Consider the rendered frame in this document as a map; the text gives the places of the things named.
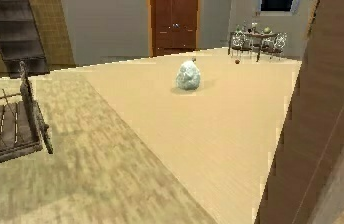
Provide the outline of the dark wooden slatted chair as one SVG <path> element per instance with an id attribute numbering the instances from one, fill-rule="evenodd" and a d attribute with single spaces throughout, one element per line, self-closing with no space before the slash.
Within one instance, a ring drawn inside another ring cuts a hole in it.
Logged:
<path id="1" fill-rule="evenodd" d="M 0 163 L 26 156 L 46 148 L 54 152 L 49 125 L 34 99 L 28 67 L 19 62 L 20 90 L 0 96 Z"/>

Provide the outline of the dark wooden dining table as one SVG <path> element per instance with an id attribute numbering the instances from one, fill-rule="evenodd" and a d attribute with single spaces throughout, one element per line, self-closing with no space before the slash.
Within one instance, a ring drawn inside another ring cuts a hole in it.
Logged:
<path id="1" fill-rule="evenodd" d="M 228 54 L 230 55 L 230 39 L 231 39 L 231 35 L 232 33 L 235 31 L 232 31 L 229 33 L 229 39 L 228 39 Z M 264 33 L 253 33 L 253 32 L 245 32 L 243 31 L 247 36 L 249 36 L 251 38 L 251 43 L 252 43 L 252 49 L 254 47 L 254 44 L 252 42 L 253 38 L 258 39 L 258 53 L 257 53 L 257 59 L 256 61 L 260 60 L 260 55 L 261 55 L 261 51 L 262 51 L 262 42 L 264 40 L 266 40 L 269 37 L 275 37 L 277 35 L 277 33 L 270 33 L 270 34 L 264 34 Z"/>

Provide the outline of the dark window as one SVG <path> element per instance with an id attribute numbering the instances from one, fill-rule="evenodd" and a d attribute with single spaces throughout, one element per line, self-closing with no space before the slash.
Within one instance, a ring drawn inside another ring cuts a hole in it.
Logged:
<path id="1" fill-rule="evenodd" d="M 291 16 L 300 0 L 257 0 L 256 12 L 262 16 Z"/>

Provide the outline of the brown wooden room door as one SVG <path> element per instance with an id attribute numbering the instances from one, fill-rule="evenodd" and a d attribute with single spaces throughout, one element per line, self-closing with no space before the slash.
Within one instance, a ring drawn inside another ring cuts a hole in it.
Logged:
<path id="1" fill-rule="evenodd" d="M 344 0 L 318 0 L 254 224 L 308 224 L 343 147 Z"/>

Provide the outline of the pale blue garbage bag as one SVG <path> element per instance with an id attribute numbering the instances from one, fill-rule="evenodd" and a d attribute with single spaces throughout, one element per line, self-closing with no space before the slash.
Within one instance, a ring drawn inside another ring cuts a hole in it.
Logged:
<path id="1" fill-rule="evenodd" d="M 184 61 L 176 76 L 176 87 L 185 91 L 196 90 L 200 86 L 201 73 L 193 57 Z"/>

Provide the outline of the dark grey shelf unit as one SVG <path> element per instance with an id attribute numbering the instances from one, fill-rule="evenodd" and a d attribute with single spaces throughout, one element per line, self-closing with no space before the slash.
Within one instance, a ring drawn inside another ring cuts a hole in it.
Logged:
<path id="1" fill-rule="evenodd" d="M 29 76 L 49 73 L 29 0 L 0 0 L 0 54 L 10 78 L 20 77 L 20 62 Z"/>

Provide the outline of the reddish brown room door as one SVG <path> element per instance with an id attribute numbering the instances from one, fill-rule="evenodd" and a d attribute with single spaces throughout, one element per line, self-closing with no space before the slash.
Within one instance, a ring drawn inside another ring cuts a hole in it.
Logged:
<path id="1" fill-rule="evenodd" d="M 197 49 L 199 0 L 150 0 L 152 54 Z"/>

